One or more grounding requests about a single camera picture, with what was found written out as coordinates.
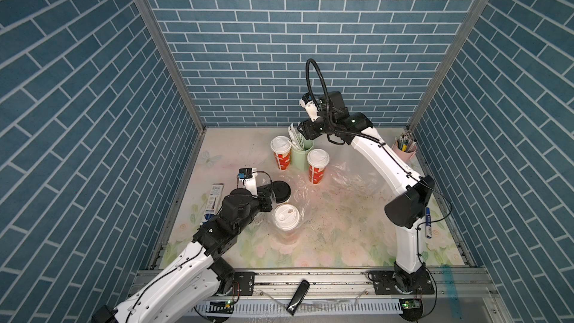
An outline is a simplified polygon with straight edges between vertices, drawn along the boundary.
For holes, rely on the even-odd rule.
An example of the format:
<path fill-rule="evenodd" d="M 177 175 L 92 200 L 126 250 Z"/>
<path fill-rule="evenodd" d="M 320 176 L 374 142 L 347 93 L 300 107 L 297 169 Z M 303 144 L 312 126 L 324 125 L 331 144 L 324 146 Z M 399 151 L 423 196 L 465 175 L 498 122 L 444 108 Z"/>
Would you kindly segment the orange cup white lid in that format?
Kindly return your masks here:
<path fill-rule="evenodd" d="M 289 203 L 278 205 L 273 211 L 272 221 L 282 243 L 292 245 L 297 241 L 298 228 L 301 222 L 297 207 Z"/>

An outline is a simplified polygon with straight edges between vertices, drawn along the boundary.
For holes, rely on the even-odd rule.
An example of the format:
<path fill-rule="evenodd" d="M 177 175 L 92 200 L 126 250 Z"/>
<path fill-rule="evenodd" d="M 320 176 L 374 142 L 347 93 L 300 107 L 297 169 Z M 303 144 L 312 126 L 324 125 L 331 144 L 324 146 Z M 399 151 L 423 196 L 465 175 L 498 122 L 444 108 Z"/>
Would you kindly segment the right red cup white lid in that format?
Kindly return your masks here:
<path fill-rule="evenodd" d="M 330 156 L 323 149 L 313 149 L 308 153 L 307 161 L 309 164 L 309 181 L 317 185 L 324 178 L 326 167 L 330 162 Z"/>

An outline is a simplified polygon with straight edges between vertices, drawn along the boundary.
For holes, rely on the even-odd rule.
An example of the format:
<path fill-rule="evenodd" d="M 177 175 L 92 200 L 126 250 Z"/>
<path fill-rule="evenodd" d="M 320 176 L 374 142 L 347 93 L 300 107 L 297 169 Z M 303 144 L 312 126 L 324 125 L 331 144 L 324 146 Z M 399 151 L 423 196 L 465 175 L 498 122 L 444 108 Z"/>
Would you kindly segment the back red cup white lid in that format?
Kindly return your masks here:
<path fill-rule="evenodd" d="M 291 140 L 280 135 L 271 140 L 270 146 L 278 168 L 287 170 L 291 164 Z"/>

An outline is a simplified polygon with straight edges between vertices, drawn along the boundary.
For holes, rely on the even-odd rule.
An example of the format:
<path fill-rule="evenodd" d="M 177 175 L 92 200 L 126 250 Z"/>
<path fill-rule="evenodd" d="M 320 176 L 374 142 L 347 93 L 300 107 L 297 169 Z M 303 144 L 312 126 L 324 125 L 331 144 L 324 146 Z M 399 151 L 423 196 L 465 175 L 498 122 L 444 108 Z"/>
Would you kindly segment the green straw holder cup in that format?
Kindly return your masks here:
<path fill-rule="evenodd" d="M 307 161 L 308 153 L 314 148 L 313 140 L 304 140 L 303 149 L 299 150 L 296 146 L 291 147 L 291 166 L 302 172 L 305 172 L 309 168 Z"/>

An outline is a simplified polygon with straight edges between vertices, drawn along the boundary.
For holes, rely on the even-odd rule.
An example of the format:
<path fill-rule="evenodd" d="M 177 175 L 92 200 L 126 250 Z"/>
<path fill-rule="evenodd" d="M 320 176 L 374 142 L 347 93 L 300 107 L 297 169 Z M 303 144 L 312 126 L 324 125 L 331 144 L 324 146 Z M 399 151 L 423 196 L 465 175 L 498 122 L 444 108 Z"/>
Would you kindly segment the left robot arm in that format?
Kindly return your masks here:
<path fill-rule="evenodd" d="M 226 293 L 235 269 L 222 256 L 260 212 L 276 203 L 272 183 L 254 192 L 236 188 L 217 215 L 200 225 L 191 242 L 168 267 L 115 308 L 98 309 L 92 322 L 176 322 L 200 302 Z"/>

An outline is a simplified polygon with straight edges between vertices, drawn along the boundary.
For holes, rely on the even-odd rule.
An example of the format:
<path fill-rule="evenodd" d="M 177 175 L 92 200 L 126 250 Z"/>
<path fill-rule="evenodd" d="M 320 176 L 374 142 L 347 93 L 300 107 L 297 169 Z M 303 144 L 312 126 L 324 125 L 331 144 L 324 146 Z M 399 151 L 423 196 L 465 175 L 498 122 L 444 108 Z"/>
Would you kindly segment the pink pen holder cup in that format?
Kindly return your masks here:
<path fill-rule="evenodd" d="M 406 143 L 397 141 L 392 147 L 393 152 L 402 160 L 408 163 L 416 156 L 416 140 L 407 140 Z"/>

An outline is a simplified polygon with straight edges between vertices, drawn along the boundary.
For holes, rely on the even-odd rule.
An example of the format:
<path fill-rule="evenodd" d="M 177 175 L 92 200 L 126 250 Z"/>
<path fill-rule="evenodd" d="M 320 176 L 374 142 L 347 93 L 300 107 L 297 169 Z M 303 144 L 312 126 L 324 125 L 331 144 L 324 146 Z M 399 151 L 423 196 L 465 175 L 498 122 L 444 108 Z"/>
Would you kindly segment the black remote on rail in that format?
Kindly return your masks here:
<path fill-rule="evenodd" d="M 297 312 L 297 309 L 303 303 L 309 288 L 310 283 L 307 280 L 302 280 L 300 282 L 290 302 L 286 306 L 286 311 L 289 315 L 293 316 Z"/>

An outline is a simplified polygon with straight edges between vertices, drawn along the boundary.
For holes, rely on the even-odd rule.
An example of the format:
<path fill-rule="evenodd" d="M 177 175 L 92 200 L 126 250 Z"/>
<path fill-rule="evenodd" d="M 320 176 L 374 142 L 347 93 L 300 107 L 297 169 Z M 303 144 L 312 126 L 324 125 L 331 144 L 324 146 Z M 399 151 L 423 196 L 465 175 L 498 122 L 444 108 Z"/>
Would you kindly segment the clear plastic carrier bag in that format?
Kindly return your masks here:
<path fill-rule="evenodd" d="M 257 215 L 258 233 L 272 249 L 281 254 L 291 254 L 302 236 L 309 213 L 309 186 L 298 173 L 284 171 L 278 175 L 257 174 L 258 187 L 273 185 L 272 210 Z"/>

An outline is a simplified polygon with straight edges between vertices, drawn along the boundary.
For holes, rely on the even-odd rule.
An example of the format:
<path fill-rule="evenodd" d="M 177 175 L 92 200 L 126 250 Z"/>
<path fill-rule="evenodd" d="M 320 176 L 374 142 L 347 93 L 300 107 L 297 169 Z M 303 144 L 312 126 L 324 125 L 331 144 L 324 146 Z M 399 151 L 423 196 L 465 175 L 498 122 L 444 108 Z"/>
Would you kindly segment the red cup white lid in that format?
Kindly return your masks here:
<path fill-rule="evenodd" d="M 324 178 L 326 167 L 330 162 L 330 156 L 323 149 L 313 149 L 308 153 L 307 161 L 309 164 L 309 181 L 317 185 Z"/>
<path fill-rule="evenodd" d="M 278 168 L 287 170 L 291 164 L 291 140 L 280 135 L 271 140 L 270 146 Z"/>

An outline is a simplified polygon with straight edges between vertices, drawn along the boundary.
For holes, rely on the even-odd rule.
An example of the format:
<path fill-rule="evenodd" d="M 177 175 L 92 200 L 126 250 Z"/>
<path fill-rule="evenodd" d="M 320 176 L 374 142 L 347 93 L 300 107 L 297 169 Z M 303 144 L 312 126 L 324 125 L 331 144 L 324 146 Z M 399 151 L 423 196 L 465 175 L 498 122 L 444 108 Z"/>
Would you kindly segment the blue marker pen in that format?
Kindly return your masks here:
<path fill-rule="evenodd" d="M 432 217 L 431 217 L 431 210 L 429 207 L 425 208 L 425 237 L 426 239 L 432 239 L 433 230 L 432 230 Z"/>

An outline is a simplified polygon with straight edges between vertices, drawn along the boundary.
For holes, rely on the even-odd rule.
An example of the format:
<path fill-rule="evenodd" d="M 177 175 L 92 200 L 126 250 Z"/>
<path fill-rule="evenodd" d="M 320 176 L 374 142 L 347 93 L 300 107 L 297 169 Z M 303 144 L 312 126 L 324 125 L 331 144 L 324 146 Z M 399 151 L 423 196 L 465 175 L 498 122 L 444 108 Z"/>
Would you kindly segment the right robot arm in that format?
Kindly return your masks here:
<path fill-rule="evenodd" d="M 434 180 L 430 176 L 420 176 L 405 164 L 365 115 L 345 115 L 334 121 L 325 110 L 308 109 L 307 114 L 309 118 L 297 126 L 297 131 L 306 139 L 314 140 L 323 134 L 342 139 L 342 143 L 363 155 L 393 190 L 394 198 L 384 206 L 385 215 L 396 228 L 393 278 L 399 292 L 416 291 L 427 280 L 420 251 Z"/>

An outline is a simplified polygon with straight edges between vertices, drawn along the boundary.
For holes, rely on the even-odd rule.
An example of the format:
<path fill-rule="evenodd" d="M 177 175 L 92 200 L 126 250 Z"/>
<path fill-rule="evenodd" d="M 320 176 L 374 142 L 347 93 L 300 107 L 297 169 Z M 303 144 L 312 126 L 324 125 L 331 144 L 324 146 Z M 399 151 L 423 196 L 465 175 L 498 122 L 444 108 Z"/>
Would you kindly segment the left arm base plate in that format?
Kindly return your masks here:
<path fill-rule="evenodd" d="M 255 286 L 255 272 L 235 272 L 233 278 L 223 278 L 216 295 L 219 296 L 252 296 Z"/>

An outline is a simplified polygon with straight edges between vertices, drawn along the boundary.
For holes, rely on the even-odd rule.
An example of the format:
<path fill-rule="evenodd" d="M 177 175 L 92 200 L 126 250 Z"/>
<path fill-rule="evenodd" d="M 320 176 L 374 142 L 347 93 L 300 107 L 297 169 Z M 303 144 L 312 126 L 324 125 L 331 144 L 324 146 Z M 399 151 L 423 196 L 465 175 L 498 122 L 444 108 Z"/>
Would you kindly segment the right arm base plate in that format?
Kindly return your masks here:
<path fill-rule="evenodd" d="M 376 295 L 433 295 L 434 283 L 421 267 L 412 274 L 399 269 L 395 271 L 370 271 L 367 278 L 372 282 Z"/>

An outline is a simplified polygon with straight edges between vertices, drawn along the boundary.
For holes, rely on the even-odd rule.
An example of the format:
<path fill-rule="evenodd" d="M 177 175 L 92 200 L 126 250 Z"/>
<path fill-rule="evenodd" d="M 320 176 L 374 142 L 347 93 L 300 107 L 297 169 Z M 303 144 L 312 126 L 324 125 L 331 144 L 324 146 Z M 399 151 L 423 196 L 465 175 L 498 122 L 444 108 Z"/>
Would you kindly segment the blue white pen box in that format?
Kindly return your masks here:
<path fill-rule="evenodd" d="M 224 190 L 223 183 L 215 183 L 212 185 L 211 191 L 207 197 L 206 206 L 202 215 L 201 224 L 209 221 L 217 215 L 221 209 L 222 194 Z"/>

